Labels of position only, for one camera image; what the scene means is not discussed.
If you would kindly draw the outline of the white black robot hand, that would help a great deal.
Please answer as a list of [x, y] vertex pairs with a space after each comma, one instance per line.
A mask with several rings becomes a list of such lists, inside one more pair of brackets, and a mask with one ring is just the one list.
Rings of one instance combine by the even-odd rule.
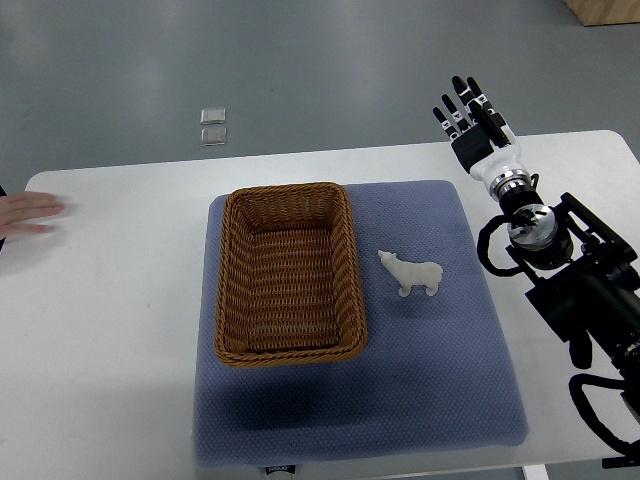
[[444, 94], [433, 114], [464, 171], [496, 201], [512, 188], [531, 185], [516, 135], [476, 80], [454, 76], [452, 86], [457, 98]]

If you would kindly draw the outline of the person's bare hand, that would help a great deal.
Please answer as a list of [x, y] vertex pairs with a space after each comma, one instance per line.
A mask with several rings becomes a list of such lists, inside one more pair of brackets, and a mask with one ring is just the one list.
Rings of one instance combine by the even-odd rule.
[[62, 213], [65, 204], [55, 195], [25, 191], [1, 197], [1, 239], [46, 233], [49, 227], [35, 220]]

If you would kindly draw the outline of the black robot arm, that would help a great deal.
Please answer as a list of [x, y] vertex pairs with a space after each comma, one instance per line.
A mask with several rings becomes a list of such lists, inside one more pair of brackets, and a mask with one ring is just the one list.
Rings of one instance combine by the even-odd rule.
[[565, 193], [543, 203], [536, 175], [507, 172], [490, 187], [501, 213], [478, 236], [480, 263], [492, 275], [524, 274], [528, 301], [569, 345], [578, 374], [569, 381], [583, 421], [628, 461], [639, 461], [639, 443], [618, 438], [598, 418], [585, 387], [617, 390], [639, 414], [639, 273], [635, 250], [612, 228]]

